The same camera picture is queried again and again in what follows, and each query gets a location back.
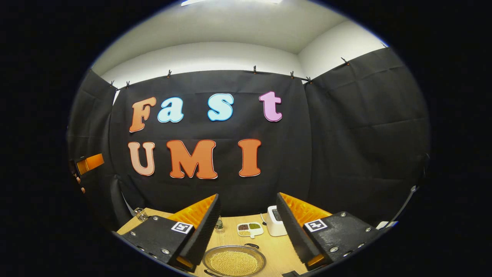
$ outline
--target orange object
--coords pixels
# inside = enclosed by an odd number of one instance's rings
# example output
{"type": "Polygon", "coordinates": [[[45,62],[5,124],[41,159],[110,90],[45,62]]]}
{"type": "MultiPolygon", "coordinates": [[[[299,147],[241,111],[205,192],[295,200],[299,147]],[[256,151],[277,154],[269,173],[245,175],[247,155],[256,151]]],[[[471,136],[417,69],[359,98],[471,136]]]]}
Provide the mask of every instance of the orange object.
{"type": "Polygon", "coordinates": [[[307,262],[307,266],[310,267],[310,266],[315,265],[317,263],[321,264],[324,260],[325,260],[325,257],[323,256],[323,254],[319,254],[316,257],[314,257],[312,260],[307,262]]]}
{"type": "Polygon", "coordinates": [[[258,147],[261,141],[257,139],[244,139],[238,142],[239,147],[243,150],[243,168],[239,171],[241,177],[253,177],[260,175],[261,170],[258,168],[258,147]]]}
{"type": "Polygon", "coordinates": [[[196,202],[195,204],[176,212],[167,219],[192,224],[196,230],[214,199],[215,195],[212,195],[200,202],[196,202]]]}
{"type": "Polygon", "coordinates": [[[297,223],[299,223],[301,228],[304,226],[305,223],[332,215],[325,210],[322,210],[290,195],[286,195],[281,192],[280,195],[289,206],[289,209],[292,211],[292,214],[294,215],[297,223]]]}
{"type": "Polygon", "coordinates": [[[199,141],[196,144],[192,155],[189,154],[181,140],[170,140],[167,142],[166,146],[171,150],[172,171],[169,175],[172,178],[183,178],[185,176],[181,171],[181,167],[190,178],[195,174],[197,167],[197,178],[217,178],[217,173],[214,171],[214,162],[212,160],[215,141],[209,139],[199,141]]]}
{"type": "Polygon", "coordinates": [[[144,142],[143,148],[145,149],[145,155],[147,157],[147,167],[142,167],[140,164],[140,158],[138,157],[138,149],[140,148],[140,144],[138,142],[129,142],[128,148],[130,149],[130,158],[131,165],[133,169],[137,171],[140,175],[150,176],[154,173],[155,165],[154,165],[154,153],[153,150],[155,148],[155,143],[153,142],[144,142]]]}
{"type": "Polygon", "coordinates": [[[102,154],[97,154],[80,162],[77,162],[77,168],[79,169],[80,175],[83,175],[102,164],[104,164],[102,154]]]}
{"type": "Polygon", "coordinates": [[[185,266],[189,267],[189,268],[193,268],[193,264],[192,264],[190,261],[186,260],[185,258],[183,258],[183,257],[181,257],[181,256],[178,256],[178,257],[176,258],[176,260],[177,260],[178,262],[180,262],[180,263],[184,264],[185,266]]]}
{"type": "Polygon", "coordinates": [[[155,97],[151,97],[139,102],[135,102],[131,107],[133,108],[133,117],[130,126],[130,133],[142,130],[145,124],[142,122],[142,118],[147,120],[151,113],[151,108],[155,106],[157,100],[155,97]]]}

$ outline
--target orange letter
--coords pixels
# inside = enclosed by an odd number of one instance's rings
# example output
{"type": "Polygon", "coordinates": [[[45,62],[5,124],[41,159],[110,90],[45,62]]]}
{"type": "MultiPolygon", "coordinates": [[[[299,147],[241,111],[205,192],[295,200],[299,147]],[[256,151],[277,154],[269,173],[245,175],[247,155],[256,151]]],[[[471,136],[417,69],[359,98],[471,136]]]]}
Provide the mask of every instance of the orange letter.
{"type": "Polygon", "coordinates": [[[257,166],[258,147],[261,141],[257,139],[244,139],[238,142],[243,150],[243,169],[239,171],[241,177],[253,177],[260,175],[261,170],[257,166]]]}
{"type": "Polygon", "coordinates": [[[142,100],[140,102],[135,102],[131,106],[133,108],[133,118],[131,121],[130,133],[140,131],[145,127],[145,124],[142,123],[142,117],[144,118],[144,120],[147,120],[151,113],[151,108],[147,105],[153,107],[155,106],[156,102],[157,101],[155,100],[155,97],[152,97],[149,99],[142,100]]]}
{"type": "Polygon", "coordinates": [[[154,147],[155,144],[153,142],[144,142],[145,155],[147,156],[147,167],[144,168],[140,164],[140,158],[138,157],[138,149],[140,149],[140,144],[138,142],[128,143],[128,148],[130,148],[131,165],[140,175],[150,176],[154,173],[154,155],[152,152],[154,147]]]}
{"type": "Polygon", "coordinates": [[[171,150],[172,171],[169,175],[172,178],[183,178],[185,176],[181,171],[181,167],[191,178],[195,174],[196,166],[198,166],[196,176],[199,179],[217,178],[217,173],[214,171],[214,161],[212,160],[215,141],[208,139],[199,141],[191,156],[181,140],[170,140],[166,145],[171,150]]]}

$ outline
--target metal plate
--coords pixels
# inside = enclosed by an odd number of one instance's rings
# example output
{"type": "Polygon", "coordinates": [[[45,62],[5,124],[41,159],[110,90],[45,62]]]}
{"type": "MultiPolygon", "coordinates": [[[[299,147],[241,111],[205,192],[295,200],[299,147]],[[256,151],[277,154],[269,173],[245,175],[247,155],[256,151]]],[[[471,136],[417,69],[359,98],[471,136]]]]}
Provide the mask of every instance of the metal plate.
{"type": "Polygon", "coordinates": [[[226,251],[236,251],[236,252],[243,252],[247,253],[253,258],[256,259],[258,262],[258,267],[256,268],[256,271],[254,271],[251,274],[246,274],[246,275],[234,275],[234,277],[248,277],[248,276],[253,276],[257,274],[258,272],[262,271],[266,264],[267,264],[267,259],[265,256],[258,250],[251,248],[251,247],[246,247],[246,246],[241,246],[241,245],[224,245],[224,246],[219,246],[212,248],[205,252],[205,255],[203,256],[203,265],[207,267],[210,271],[212,271],[214,274],[222,275],[222,276],[230,276],[227,274],[227,272],[218,272],[215,270],[212,265],[211,265],[211,258],[215,256],[218,253],[226,252],[226,251]]]}

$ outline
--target ceiling light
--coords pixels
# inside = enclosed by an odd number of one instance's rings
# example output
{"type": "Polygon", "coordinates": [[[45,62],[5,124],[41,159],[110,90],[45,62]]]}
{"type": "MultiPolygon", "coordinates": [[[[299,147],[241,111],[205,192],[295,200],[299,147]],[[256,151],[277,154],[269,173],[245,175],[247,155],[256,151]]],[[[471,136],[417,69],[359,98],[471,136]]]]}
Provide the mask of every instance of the ceiling light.
{"type": "Polygon", "coordinates": [[[203,1],[205,1],[205,0],[186,0],[183,3],[181,3],[181,7],[186,6],[186,5],[195,4],[198,2],[203,2],[203,1]]]}
{"type": "MultiPolygon", "coordinates": [[[[198,2],[203,2],[203,1],[205,1],[205,0],[186,0],[183,3],[181,3],[181,7],[187,6],[187,5],[191,5],[191,4],[195,4],[195,3],[198,3],[198,2]]],[[[278,4],[278,3],[282,2],[282,0],[260,0],[260,1],[274,3],[274,4],[278,4]]]]}

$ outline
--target black fabric curtain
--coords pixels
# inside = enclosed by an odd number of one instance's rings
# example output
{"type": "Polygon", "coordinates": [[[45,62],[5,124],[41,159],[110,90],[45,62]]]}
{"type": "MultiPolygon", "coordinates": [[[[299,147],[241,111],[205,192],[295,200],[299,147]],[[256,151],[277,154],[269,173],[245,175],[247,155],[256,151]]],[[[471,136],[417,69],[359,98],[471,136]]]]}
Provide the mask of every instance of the black fabric curtain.
{"type": "Polygon", "coordinates": [[[311,130],[306,95],[302,82],[274,73],[235,70],[190,72],[159,77],[122,88],[113,107],[110,124],[111,158],[116,172],[123,178],[122,191],[132,206],[176,212],[197,201],[219,193],[222,215],[235,216],[265,212],[275,205],[277,192],[307,199],[311,174],[311,130]],[[277,122],[267,120],[259,97],[274,92],[281,99],[276,110],[282,114],[277,122]],[[209,98],[230,94],[232,116],[225,121],[211,121],[209,98]],[[155,97],[145,127],[131,133],[132,105],[155,97]],[[157,119],[161,103],[168,98],[183,101],[183,118],[176,123],[157,119]],[[200,140],[215,141],[213,165],[216,179],[172,178],[170,140],[181,140],[191,155],[200,140]],[[258,176],[241,177],[242,149],[238,142],[258,139],[258,176]],[[147,166],[144,142],[153,142],[155,171],[140,175],[132,166],[129,142],[141,146],[139,159],[147,166]]]}
{"type": "Polygon", "coordinates": [[[219,193],[223,216],[265,212],[283,192],[331,213],[345,210],[371,225],[390,220],[403,205],[429,152],[429,120],[420,89],[390,48],[343,64],[306,83],[290,76],[239,70],[190,72],[115,88],[93,72],[74,102],[68,142],[70,158],[103,153],[103,166],[83,175],[81,185],[112,230],[126,222],[131,208],[176,212],[219,193]],[[278,121],[267,120],[259,97],[274,92],[278,121]],[[232,116],[212,121],[209,98],[230,94],[232,116]],[[145,127],[130,132],[140,101],[155,98],[145,127]],[[183,102],[182,119],[160,122],[166,99],[183,102]],[[200,140],[213,140],[216,179],[173,178],[170,140],[181,140],[190,155],[200,140]],[[257,176],[241,177],[238,142],[257,139],[257,176]],[[153,142],[155,170],[139,174],[129,142],[140,144],[138,158],[148,166],[145,142],[153,142]]]}
{"type": "Polygon", "coordinates": [[[94,215],[110,230],[131,218],[109,158],[109,118],[115,92],[115,87],[90,70],[74,99],[67,128],[70,160],[102,153],[104,164],[83,174],[80,185],[94,215]]]}
{"type": "Polygon", "coordinates": [[[369,224],[391,220],[429,152],[424,97],[390,48],[306,83],[312,137],[308,202],[369,224]]]}

